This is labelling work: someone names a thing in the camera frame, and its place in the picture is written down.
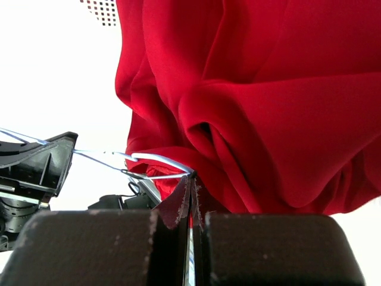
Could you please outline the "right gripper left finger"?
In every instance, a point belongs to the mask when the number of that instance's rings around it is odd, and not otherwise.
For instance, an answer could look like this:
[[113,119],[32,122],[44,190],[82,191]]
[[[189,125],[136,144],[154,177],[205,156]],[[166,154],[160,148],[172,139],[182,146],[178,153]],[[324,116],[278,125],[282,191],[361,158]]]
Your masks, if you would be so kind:
[[40,212],[27,222],[2,285],[185,285],[191,181],[153,210]]

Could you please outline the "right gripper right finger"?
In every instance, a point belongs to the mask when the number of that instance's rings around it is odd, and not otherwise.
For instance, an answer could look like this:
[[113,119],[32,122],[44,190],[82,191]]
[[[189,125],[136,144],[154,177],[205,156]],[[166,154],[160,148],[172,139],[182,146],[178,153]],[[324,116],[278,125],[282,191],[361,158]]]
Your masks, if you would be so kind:
[[190,193],[196,285],[364,285],[332,218],[203,213],[195,178]]

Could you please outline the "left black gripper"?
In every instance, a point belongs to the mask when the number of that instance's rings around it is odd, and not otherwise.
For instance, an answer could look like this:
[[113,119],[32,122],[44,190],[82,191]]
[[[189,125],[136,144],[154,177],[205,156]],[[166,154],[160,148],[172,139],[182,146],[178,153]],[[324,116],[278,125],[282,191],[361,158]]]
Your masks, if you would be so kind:
[[1,142],[1,251],[11,251],[26,223],[50,210],[71,167],[78,134],[66,132],[50,143]]

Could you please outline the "blue hanger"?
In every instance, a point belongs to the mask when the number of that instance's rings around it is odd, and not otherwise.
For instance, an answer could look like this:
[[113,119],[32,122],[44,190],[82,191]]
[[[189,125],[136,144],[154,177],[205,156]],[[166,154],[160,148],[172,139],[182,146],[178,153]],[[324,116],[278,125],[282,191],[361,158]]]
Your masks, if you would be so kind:
[[[39,145],[47,145],[50,143],[50,140],[43,140],[43,139],[31,137],[31,136],[28,136],[28,135],[25,135],[25,134],[22,134],[19,132],[15,132],[12,130],[4,129],[4,128],[1,128],[1,133],[5,134],[9,137],[12,137],[12,138],[14,138],[20,142],[26,143],[26,144],[30,143],[30,139]],[[127,161],[132,161],[134,163],[140,163],[142,160],[157,161],[159,163],[163,163],[163,164],[169,165],[171,167],[174,167],[175,169],[181,170],[182,172],[177,173],[177,174],[169,174],[169,175],[162,175],[162,176],[135,175],[131,171],[118,169],[117,167],[106,164],[103,161],[97,160],[97,159],[87,155],[87,153],[93,153],[93,151],[91,151],[91,150],[74,149],[73,153],[78,154],[82,157],[86,157],[89,160],[92,160],[92,161],[99,163],[103,166],[109,167],[110,169],[117,170],[117,171],[120,171],[122,173],[125,173],[127,176],[130,176],[131,178],[135,178],[135,179],[140,180],[140,181],[142,181],[142,180],[159,180],[159,179],[182,178],[183,176],[192,175],[195,173],[195,171],[193,169],[191,169],[190,167],[187,167],[184,164],[181,164],[177,161],[174,161],[170,158],[167,158],[167,157],[164,157],[164,156],[161,156],[158,154],[132,153],[131,155],[128,155],[128,154],[116,152],[116,151],[96,151],[95,152],[95,153],[100,153],[100,154],[109,154],[109,155],[114,155],[114,156],[120,156],[120,157],[126,159]]]

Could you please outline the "red skirt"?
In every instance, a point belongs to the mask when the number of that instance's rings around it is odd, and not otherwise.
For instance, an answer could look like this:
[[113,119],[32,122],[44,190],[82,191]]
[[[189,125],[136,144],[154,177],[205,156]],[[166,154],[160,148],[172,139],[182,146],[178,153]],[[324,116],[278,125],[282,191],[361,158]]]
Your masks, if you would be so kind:
[[380,196],[379,1],[117,1],[126,151],[194,170],[235,213]]

